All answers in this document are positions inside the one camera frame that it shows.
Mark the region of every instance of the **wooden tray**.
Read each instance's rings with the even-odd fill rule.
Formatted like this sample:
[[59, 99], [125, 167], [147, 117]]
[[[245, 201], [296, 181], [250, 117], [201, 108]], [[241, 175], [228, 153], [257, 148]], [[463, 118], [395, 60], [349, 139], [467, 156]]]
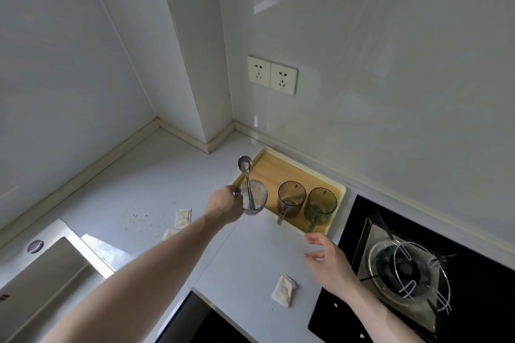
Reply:
[[[294, 180], [302, 184], [308, 195], [310, 191], [316, 187], [324, 187], [331, 190], [338, 200], [338, 206], [327, 223], [317, 225], [313, 230], [313, 232], [327, 234], [334, 217], [338, 214], [341, 200], [344, 198], [345, 192], [347, 191], [345, 186], [280, 154], [270, 147], [264, 147], [252, 161], [253, 168], [250, 172], [250, 179], [259, 180], [265, 184], [268, 190], [268, 200], [265, 204], [265, 208], [275, 215], [279, 215], [277, 210], [279, 186], [289, 180]], [[240, 185], [244, 180], [245, 176], [241, 174], [233, 184]], [[282, 225], [287, 225], [286, 222], [293, 225], [293, 227], [301, 233], [307, 233], [310, 226], [310, 222], [304, 218], [304, 206], [297, 216], [285, 217]]]

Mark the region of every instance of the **stainless steel sink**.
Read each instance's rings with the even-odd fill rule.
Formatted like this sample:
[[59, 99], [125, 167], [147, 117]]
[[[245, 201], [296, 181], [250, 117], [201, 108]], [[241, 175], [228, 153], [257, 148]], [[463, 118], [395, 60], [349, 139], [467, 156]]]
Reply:
[[[27, 252], [33, 241], [43, 248]], [[61, 220], [0, 273], [0, 342], [37, 342], [113, 271]]]

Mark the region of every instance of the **tray rim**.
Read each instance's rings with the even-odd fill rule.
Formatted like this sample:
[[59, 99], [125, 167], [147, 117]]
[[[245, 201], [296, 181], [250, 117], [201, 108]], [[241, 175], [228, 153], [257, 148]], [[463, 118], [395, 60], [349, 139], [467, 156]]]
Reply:
[[[331, 215], [331, 218], [329, 219], [329, 223], [327, 224], [327, 226], [325, 227], [325, 231], [324, 232], [316, 232], [316, 233], [323, 233], [325, 235], [327, 235], [327, 233], [329, 232], [329, 229], [331, 228], [331, 225], [333, 224], [333, 220], [334, 220], [334, 217], [336, 217], [336, 215], [338, 214], [340, 208], [341, 208], [341, 202], [344, 200], [344, 197], [345, 197], [345, 193], [347, 192], [347, 188], [343, 185], [343, 184], [340, 184], [338, 183], [337, 181], [323, 175], [323, 174], [320, 174], [319, 172], [309, 168], [308, 166], [302, 164], [302, 163], [299, 163], [298, 161], [276, 151], [275, 149], [269, 147], [269, 146], [265, 146], [263, 148], [261, 148], [261, 150], [252, 158], [252, 161], [253, 162], [258, 162], [259, 159], [265, 154], [265, 153], [269, 153], [271, 155], [274, 155], [275, 157], [281, 159], [281, 160], [284, 160], [285, 162], [287, 162], [288, 164], [292, 164], [293, 166], [299, 168], [300, 170], [302, 171], [305, 171], [307, 172], [308, 174], [310, 174], [311, 176], [314, 176], [315, 178], [318, 178], [322, 181], [324, 181], [325, 183], [327, 184], [330, 184], [331, 186], [334, 186], [336, 187], [338, 190], [341, 191], [341, 196], [340, 198], [338, 198], [338, 202], [337, 202], [337, 205], [336, 205], [336, 210], [334, 211], [334, 213]], [[243, 173], [240, 173], [238, 175], [238, 177], [236, 177], [236, 179], [234, 180], [234, 182], [232, 184], [240, 184], [241, 181], [243, 180], [243, 177], [244, 177], [244, 174]], [[271, 211], [271, 210], [268, 210], [268, 209], [263, 209], [262, 212], [268, 212], [268, 214], [272, 214], [273, 216], [277, 217], [277, 215]], [[307, 232], [304, 232], [302, 231], [301, 229], [297, 228], [295, 225], [287, 222], [286, 220], [283, 221], [282, 225], [285, 225], [288, 227], [292, 227], [294, 230], [296, 230], [297, 232], [299, 232], [300, 234], [302, 235], [305, 235]]]

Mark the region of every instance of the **hand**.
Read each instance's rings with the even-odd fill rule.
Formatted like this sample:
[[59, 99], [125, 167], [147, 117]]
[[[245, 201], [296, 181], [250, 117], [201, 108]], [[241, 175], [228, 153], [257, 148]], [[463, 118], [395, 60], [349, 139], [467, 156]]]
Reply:
[[232, 223], [243, 213], [243, 196], [234, 195], [238, 186], [224, 186], [216, 190], [205, 206], [205, 213], [219, 217], [222, 223]]
[[347, 302], [360, 282], [344, 252], [322, 233], [308, 233], [306, 239], [310, 244], [324, 246], [323, 250], [304, 254], [304, 260], [313, 275], [328, 292]]

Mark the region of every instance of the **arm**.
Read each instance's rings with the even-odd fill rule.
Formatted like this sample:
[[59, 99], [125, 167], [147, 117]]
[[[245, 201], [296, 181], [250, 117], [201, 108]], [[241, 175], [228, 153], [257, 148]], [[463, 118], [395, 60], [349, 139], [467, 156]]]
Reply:
[[324, 246], [304, 255], [315, 278], [345, 301], [363, 323], [374, 343], [423, 343], [423, 340], [370, 293], [357, 279], [344, 252], [322, 233], [308, 233], [310, 244]]
[[64, 316], [43, 343], [141, 342], [197, 264], [211, 239], [237, 220], [236, 186], [217, 190], [205, 215], [113, 274]]

